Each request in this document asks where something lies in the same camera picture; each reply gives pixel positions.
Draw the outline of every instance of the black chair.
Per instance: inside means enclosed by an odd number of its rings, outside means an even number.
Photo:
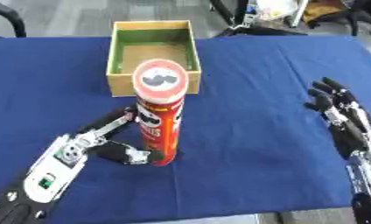
[[[18,13],[0,3],[0,16],[6,18],[11,23],[17,38],[25,38],[25,23],[24,20],[18,15]]]
[[[212,10],[216,10],[229,27],[218,34],[216,37],[233,36],[236,34],[247,35],[306,35],[304,33],[294,31],[276,30],[267,27],[244,25],[244,16],[247,11],[249,0],[237,0],[235,13],[232,14],[221,0],[210,0]]]
[[[321,22],[332,22],[342,18],[347,19],[350,26],[352,27],[352,35],[357,36],[359,32],[359,25],[358,22],[366,22],[371,24],[371,15],[364,11],[364,5],[368,2],[368,0],[355,0],[351,6],[347,6],[346,9],[326,14],[315,18],[308,22],[308,26],[311,29],[314,29],[320,26],[319,23]]]

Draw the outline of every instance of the mustache logo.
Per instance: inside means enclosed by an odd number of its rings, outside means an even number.
[[[139,113],[139,117],[140,117],[141,120],[144,121],[145,123],[151,123],[151,124],[155,124],[155,125],[160,124],[160,120],[159,120],[159,119],[154,119],[154,118],[152,118],[152,117],[148,117],[148,116],[146,116],[144,113]]]
[[[164,84],[165,82],[169,82],[171,84],[175,83],[178,80],[177,77],[173,77],[170,75],[163,76],[161,74],[154,76],[153,78],[143,77],[143,82],[149,86],[158,87]]]

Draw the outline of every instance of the white object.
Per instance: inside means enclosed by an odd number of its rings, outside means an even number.
[[[298,10],[296,0],[256,0],[259,20],[270,21],[292,15]]]

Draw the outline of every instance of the table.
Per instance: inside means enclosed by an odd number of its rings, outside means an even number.
[[[92,156],[47,223],[163,221],[346,207],[350,183],[326,125],[303,108],[311,81],[349,86],[371,114],[371,55],[351,37],[196,42],[203,76],[186,97],[166,167]],[[109,38],[0,39],[0,190],[58,135],[134,97],[111,98]],[[140,146],[137,126],[115,137]]]

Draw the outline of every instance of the screw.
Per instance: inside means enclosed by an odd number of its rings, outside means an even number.
[[[41,219],[44,219],[46,217],[46,213],[43,212],[43,211],[38,211],[36,212],[36,214],[34,215],[34,218],[36,220],[41,220]]]
[[[16,200],[17,197],[18,197],[17,192],[8,192],[7,193],[7,199],[9,200],[9,202],[12,202],[12,201]]]

